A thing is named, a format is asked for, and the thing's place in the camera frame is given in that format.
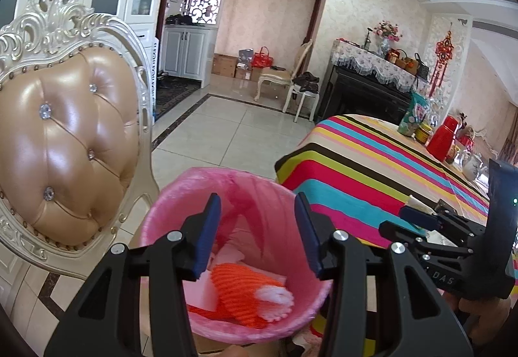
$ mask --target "red bag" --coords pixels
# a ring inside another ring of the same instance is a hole
[[[270,51],[266,46],[262,46],[259,53],[254,53],[254,58],[252,59],[253,68],[269,68],[273,64],[274,58],[270,56]]]

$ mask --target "striped tablecloth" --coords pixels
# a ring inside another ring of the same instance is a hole
[[[312,209],[328,215],[336,228],[373,246],[389,244],[377,231],[383,221],[415,230],[398,217],[409,195],[431,207],[443,199],[460,215],[485,224],[488,197],[396,129],[372,117],[331,117],[275,164],[277,179],[304,192]]]

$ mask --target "pink trash bin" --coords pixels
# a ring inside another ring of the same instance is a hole
[[[142,225],[140,246],[154,243],[183,221],[203,211],[212,192],[221,197],[222,215],[215,249],[231,242],[244,262],[287,277],[295,299],[285,319],[264,329],[215,321],[189,312],[192,332],[214,341],[244,344],[292,335],[322,306],[331,282],[319,281],[309,269],[294,216],[295,195],[272,180],[226,168],[195,167],[162,189]]]

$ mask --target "snack bag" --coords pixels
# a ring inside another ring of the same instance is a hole
[[[413,93],[410,106],[403,116],[397,132],[405,136],[412,136],[429,110],[428,100],[418,93]]]

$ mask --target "orange knitted cloth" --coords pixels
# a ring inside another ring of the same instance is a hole
[[[211,280],[218,292],[216,311],[188,306],[188,311],[208,319],[236,319],[248,328],[262,329],[268,322],[257,315],[259,300],[255,292],[265,285],[283,287],[271,277],[239,264],[221,264],[212,269]]]

